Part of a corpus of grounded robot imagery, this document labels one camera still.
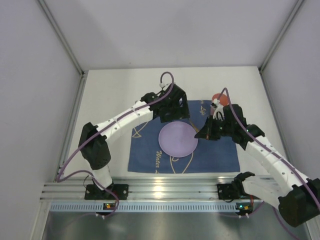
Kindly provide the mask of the orange plastic cup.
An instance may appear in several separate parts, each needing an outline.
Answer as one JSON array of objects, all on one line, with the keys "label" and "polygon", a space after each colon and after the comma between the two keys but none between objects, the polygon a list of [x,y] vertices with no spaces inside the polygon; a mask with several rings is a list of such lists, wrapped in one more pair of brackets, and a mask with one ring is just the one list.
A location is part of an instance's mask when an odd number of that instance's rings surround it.
[{"label": "orange plastic cup", "polygon": [[[212,96],[212,98],[211,98],[211,105],[210,105],[210,114],[213,116],[214,115],[214,112],[215,112],[215,110],[216,110],[216,107],[215,106],[213,106],[213,101],[214,101],[214,99],[218,99],[218,97],[219,97],[219,93],[216,93],[216,94],[214,94],[213,96]],[[227,105],[229,105],[229,101],[228,101],[228,98],[227,98],[227,96],[223,93],[222,95],[221,95],[221,97],[219,98],[219,102],[220,102],[220,104],[222,105],[222,106],[227,106]]]}]

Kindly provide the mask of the purple plastic plate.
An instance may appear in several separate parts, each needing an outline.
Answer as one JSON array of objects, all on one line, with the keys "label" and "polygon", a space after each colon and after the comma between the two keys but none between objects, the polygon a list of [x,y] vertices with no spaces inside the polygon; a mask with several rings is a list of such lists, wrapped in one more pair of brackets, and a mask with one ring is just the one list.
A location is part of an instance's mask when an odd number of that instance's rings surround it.
[{"label": "purple plastic plate", "polygon": [[166,124],[159,132],[160,148],[169,156],[184,158],[192,154],[198,146],[196,130],[188,123],[174,121]]}]

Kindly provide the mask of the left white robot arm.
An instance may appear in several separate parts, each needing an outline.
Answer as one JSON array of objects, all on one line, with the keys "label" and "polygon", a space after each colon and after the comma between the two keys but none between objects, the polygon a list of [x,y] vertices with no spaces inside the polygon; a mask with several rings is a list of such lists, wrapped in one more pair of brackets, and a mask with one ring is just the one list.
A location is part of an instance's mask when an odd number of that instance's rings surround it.
[{"label": "left white robot arm", "polygon": [[100,190],[113,184],[110,176],[109,146],[133,128],[159,118],[161,123],[190,117],[186,92],[176,84],[170,84],[159,94],[146,93],[131,108],[119,115],[98,123],[91,122],[82,128],[78,147],[87,161]]}]

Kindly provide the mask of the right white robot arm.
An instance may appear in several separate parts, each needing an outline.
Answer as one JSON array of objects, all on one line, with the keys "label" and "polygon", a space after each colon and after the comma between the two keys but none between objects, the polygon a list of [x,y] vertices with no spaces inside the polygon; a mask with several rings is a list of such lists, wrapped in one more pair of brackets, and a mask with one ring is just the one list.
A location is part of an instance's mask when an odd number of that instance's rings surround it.
[{"label": "right white robot arm", "polygon": [[274,208],[292,227],[298,227],[320,214],[320,180],[310,179],[297,170],[270,143],[255,124],[247,124],[237,104],[223,106],[215,100],[210,115],[196,139],[218,141],[230,137],[252,156],[274,179],[270,183],[247,171],[231,182],[238,197],[254,196]]}]

